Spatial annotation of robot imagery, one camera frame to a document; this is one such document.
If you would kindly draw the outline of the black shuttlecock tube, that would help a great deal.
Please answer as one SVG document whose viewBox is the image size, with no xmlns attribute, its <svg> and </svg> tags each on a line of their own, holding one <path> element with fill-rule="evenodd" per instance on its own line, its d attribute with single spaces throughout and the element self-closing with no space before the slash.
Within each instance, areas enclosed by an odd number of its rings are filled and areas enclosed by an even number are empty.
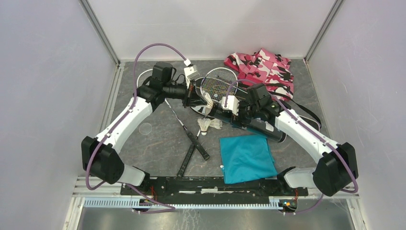
<svg viewBox="0 0 406 230">
<path fill-rule="evenodd" d="M 234 115 L 231 111 L 222 109 L 219 104 L 215 104 L 211 109 L 206 108 L 204 113 L 209 117 L 213 117 L 230 124 L 233 128 L 239 128 L 251 133 L 262 135 L 267 139 L 276 141 L 278 143 L 286 140 L 286 134 L 279 131 L 268 122 L 257 118 L 240 118 L 239 116 Z"/>
</svg>

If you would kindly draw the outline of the shuttlecock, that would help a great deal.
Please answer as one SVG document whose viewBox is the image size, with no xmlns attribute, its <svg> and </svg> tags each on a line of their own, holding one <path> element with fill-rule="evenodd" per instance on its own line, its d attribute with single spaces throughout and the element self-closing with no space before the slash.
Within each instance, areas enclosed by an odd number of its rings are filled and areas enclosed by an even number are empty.
<svg viewBox="0 0 406 230">
<path fill-rule="evenodd" d="M 201 135 L 205 136 L 207 134 L 207 130 L 210 127 L 211 119 L 210 118 L 198 118 L 197 119 L 200 133 Z"/>
<path fill-rule="evenodd" d="M 209 109 L 212 109 L 214 102 L 213 102 L 210 94 L 207 93 L 206 91 L 203 91 L 202 96 L 203 96 L 203 99 L 206 101 L 206 107 Z"/>
<path fill-rule="evenodd" d="M 209 127 L 215 128 L 215 129 L 222 129 L 223 127 L 223 122 L 219 119 L 213 118 L 210 121 Z"/>
</svg>

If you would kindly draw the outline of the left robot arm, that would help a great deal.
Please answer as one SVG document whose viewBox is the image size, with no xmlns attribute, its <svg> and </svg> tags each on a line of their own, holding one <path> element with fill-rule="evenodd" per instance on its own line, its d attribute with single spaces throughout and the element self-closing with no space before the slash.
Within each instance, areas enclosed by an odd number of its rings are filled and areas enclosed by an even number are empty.
<svg viewBox="0 0 406 230">
<path fill-rule="evenodd" d="M 90 176 L 96 176 L 103 183 L 117 182 L 131 184 L 138 195 L 150 190 L 147 172 L 123 163 L 119 153 L 135 129 L 150 116 L 167 98 L 179 99 L 184 106 L 204 105 L 200 92 L 196 91 L 197 67 L 190 64 L 184 69 L 184 81 L 175 83 L 175 68 L 167 62 L 157 62 L 152 70 L 139 76 L 136 92 L 125 109 L 96 137 L 85 137 L 81 143 L 82 164 L 86 172 L 86 186 Z"/>
</svg>

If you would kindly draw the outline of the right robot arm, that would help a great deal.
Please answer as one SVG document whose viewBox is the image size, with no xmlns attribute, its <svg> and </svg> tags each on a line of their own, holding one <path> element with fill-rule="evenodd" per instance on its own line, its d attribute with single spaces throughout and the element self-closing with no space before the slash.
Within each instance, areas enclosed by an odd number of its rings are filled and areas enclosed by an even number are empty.
<svg viewBox="0 0 406 230">
<path fill-rule="evenodd" d="M 347 142 L 339 144 L 321 134 L 288 104 L 270 94 L 263 83 L 251 85 L 247 92 L 247 108 L 240 106 L 238 99 L 228 92 L 223 97 L 222 108 L 237 116 L 261 118 L 273 124 L 298 143 L 317 163 L 313 168 L 293 167 L 280 173 L 276 188 L 281 195 L 288 196 L 298 187 L 317 188 L 326 196 L 333 196 L 339 191 L 352 194 L 358 192 L 358 168 L 352 145 Z"/>
</svg>

